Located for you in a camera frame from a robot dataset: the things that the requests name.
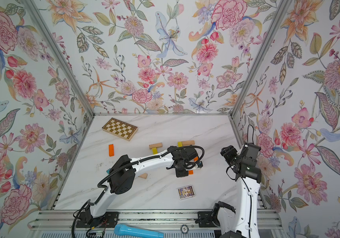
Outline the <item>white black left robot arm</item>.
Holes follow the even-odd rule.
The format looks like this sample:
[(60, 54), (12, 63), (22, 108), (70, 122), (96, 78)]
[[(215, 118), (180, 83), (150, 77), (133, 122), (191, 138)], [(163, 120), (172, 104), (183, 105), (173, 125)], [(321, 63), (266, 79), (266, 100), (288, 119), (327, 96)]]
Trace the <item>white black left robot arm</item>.
[(174, 169), (176, 177), (189, 176), (190, 171), (203, 167), (201, 159), (205, 150), (201, 146), (171, 146), (168, 149), (146, 157), (130, 158), (121, 156), (109, 170), (109, 173), (98, 184), (102, 192), (96, 200), (88, 200), (81, 208), (80, 220), (86, 225), (101, 219), (117, 195), (128, 192), (135, 178), (156, 169)]

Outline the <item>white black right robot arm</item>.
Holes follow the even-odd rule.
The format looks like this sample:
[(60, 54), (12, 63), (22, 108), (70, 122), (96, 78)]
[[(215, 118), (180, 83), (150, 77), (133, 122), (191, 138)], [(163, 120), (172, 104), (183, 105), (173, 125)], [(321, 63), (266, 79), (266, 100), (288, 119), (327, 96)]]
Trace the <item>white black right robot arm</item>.
[(257, 221), (257, 198), (260, 190), (262, 172), (256, 166), (261, 147), (245, 143), (240, 150), (233, 146), (221, 150), (221, 155), (228, 164), (226, 173), (232, 171), (231, 178), (236, 183), (238, 201), (232, 206), (224, 202), (217, 203), (216, 219), (221, 229), (222, 238), (259, 238)]

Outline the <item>natural wood block upper right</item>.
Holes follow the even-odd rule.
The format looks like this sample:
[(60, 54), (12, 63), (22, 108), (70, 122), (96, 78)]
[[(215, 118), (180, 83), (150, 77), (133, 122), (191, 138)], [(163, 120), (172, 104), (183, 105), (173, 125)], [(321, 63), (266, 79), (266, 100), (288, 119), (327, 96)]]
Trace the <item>natural wood block upper right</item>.
[(195, 145), (194, 140), (182, 141), (181, 143), (182, 143), (183, 146)]

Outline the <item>natural wood block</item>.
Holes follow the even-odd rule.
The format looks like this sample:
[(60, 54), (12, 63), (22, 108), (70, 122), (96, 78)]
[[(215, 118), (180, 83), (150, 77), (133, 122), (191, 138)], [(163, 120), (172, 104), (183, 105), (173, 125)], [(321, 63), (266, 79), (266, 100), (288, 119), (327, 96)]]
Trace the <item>natural wood block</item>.
[(194, 140), (182, 141), (181, 143), (182, 143), (183, 146), (195, 145)]
[(153, 148), (161, 148), (163, 147), (162, 143), (155, 143), (155, 144), (150, 144), (149, 145), (149, 149), (153, 149)]
[(144, 174), (140, 175), (139, 177), (140, 177), (140, 178), (143, 178), (143, 179), (147, 179), (147, 176), (148, 176), (148, 174), (147, 174), (147, 173), (144, 173)]

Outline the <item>playing card box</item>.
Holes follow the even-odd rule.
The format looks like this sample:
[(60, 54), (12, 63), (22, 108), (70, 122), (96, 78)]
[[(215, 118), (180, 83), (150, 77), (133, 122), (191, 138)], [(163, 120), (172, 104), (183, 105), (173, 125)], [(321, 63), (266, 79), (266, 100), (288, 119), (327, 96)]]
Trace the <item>playing card box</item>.
[(184, 200), (188, 198), (195, 197), (195, 191), (192, 185), (183, 186), (177, 189), (179, 199)]

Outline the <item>natural wood block upper left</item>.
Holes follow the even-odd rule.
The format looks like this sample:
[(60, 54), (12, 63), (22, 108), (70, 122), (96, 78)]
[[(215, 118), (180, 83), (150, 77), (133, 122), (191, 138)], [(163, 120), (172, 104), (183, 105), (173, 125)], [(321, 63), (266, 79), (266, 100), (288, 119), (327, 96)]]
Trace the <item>natural wood block upper left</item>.
[(155, 143), (155, 144), (150, 144), (149, 145), (149, 149), (153, 149), (153, 148), (161, 148), (163, 147), (162, 143)]

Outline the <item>natural wood block lower middle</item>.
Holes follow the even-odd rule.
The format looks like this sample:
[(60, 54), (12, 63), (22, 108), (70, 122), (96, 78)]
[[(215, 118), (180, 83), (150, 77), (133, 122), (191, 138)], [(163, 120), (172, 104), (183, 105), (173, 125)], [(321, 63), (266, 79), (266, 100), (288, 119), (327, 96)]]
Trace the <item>natural wood block lower middle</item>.
[(147, 173), (144, 173), (144, 174), (140, 175), (139, 177), (140, 177), (140, 178), (143, 178), (143, 179), (147, 179), (147, 176), (148, 176), (148, 174), (147, 174)]

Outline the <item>wooden folding chessboard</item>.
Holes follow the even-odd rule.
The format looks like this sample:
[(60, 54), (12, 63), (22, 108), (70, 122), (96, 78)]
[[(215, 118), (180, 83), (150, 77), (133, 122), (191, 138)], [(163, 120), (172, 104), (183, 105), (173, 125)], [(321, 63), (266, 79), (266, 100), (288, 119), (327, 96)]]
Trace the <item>wooden folding chessboard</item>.
[(134, 135), (138, 132), (138, 127), (116, 118), (111, 118), (105, 125), (102, 126), (102, 130), (117, 136), (118, 138), (131, 141)]

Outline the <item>blue microphone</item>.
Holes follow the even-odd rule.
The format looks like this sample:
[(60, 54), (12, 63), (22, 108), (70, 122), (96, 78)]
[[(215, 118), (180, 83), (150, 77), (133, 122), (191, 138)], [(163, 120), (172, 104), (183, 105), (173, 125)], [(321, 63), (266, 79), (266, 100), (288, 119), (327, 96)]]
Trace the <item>blue microphone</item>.
[(164, 238), (163, 233), (133, 228), (124, 224), (118, 224), (114, 228), (114, 234), (117, 236), (132, 236), (137, 238)]

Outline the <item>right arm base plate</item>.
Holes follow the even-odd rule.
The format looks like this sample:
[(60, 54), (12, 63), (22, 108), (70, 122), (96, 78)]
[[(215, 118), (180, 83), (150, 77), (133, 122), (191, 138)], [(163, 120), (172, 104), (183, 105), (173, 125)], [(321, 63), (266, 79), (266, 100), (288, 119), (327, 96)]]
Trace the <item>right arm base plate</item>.
[(219, 227), (220, 222), (217, 219), (217, 212), (213, 211), (199, 211), (197, 212), (198, 218), (195, 223), (198, 224), (200, 228), (214, 228)]

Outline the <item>aluminium front rail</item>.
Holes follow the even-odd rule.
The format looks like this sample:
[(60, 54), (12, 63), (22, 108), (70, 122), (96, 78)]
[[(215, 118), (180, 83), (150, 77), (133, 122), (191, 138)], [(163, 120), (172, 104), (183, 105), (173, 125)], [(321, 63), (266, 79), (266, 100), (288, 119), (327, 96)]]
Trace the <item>aluminium front rail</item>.
[[(74, 210), (40, 211), (37, 217), (28, 223), (30, 230), (70, 230), (74, 221)], [(196, 230), (199, 226), (198, 210), (117, 210), (117, 222), (132, 227), (154, 230), (178, 230), (181, 225)], [(257, 213), (258, 229), (281, 230), (282, 222), (274, 210), (259, 209)]]

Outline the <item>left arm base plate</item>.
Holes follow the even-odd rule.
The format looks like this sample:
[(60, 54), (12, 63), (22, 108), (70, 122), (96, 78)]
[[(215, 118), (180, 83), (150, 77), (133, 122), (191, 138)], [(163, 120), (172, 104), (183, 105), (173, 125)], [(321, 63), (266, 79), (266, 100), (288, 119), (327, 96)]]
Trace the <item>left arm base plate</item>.
[(81, 212), (77, 223), (75, 225), (76, 228), (114, 228), (118, 223), (118, 212), (106, 212), (104, 215), (98, 218), (92, 218), (90, 213)]

